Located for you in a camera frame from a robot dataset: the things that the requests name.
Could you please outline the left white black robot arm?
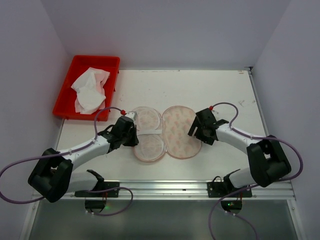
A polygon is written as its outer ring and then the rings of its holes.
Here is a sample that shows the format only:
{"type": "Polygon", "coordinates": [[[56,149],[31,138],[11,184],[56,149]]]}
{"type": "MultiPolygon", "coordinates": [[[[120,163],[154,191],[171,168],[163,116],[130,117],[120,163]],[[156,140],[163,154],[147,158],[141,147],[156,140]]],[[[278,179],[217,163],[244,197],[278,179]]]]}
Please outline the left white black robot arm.
{"type": "Polygon", "coordinates": [[[28,184],[49,202],[54,203],[70,192],[101,192],[104,178],[96,171],[74,171],[83,164],[111,153],[120,146],[138,145],[136,112],[128,112],[116,123],[74,149],[66,152],[47,149],[28,178],[28,184]]]}

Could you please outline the peach floral mesh laundry bag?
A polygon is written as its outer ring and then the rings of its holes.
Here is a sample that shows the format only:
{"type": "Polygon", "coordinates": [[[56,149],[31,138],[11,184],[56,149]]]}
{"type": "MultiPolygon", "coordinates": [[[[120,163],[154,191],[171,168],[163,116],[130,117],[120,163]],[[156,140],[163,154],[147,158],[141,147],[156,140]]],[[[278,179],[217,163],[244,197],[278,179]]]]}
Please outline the peach floral mesh laundry bag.
{"type": "Polygon", "coordinates": [[[188,135],[196,117],[191,108],[176,105],[159,113],[152,107],[140,106],[133,111],[137,113],[135,124],[139,141],[133,153],[138,160],[153,163],[165,154],[185,160],[200,152],[202,142],[188,135]]]}

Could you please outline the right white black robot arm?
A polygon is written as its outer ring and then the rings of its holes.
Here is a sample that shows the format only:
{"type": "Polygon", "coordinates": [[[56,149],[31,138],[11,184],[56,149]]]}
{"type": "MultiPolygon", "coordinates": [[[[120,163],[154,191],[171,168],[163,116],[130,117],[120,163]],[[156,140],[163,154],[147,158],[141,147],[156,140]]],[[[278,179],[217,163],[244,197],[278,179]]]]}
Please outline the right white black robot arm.
{"type": "Polygon", "coordinates": [[[215,141],[229,144],[247,155],[248,168],[237,169],[224,176],[221,182],[212,183],[215,189],[225,194],[254,184],[265,188],[292,170],[275,137],[253,137],[240,133],[238,129],[232,129],[227,120],[216,120],[210,108],[195,114],[188,135],[211,146],[215,141]]]}

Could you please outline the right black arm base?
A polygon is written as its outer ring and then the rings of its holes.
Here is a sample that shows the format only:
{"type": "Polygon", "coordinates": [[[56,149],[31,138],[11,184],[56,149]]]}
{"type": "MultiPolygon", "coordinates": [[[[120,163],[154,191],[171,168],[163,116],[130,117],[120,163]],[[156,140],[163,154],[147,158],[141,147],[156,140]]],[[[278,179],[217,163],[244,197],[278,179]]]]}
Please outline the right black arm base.
{"type": "MultiPolygon", "coordinates": [[[[238,191],[239,188],[234,187],[230,181],[230,175],[237,171],[239,170],[233,171],[224,176],[223,178],[221,178],[220,176],[216,176],[212,181],[207,182],[206,185],[208,197],[222,198],[225,195],[238,191]]],[[[235,200],[222,201],[220,204],[224,211],[236,215],[240,213],[240,211],[242,210],[243,198],[251,198],[252,196],[252,190],[247,189],[245,191],[230,196],[231,198],[235,198],[235,200]]]]}

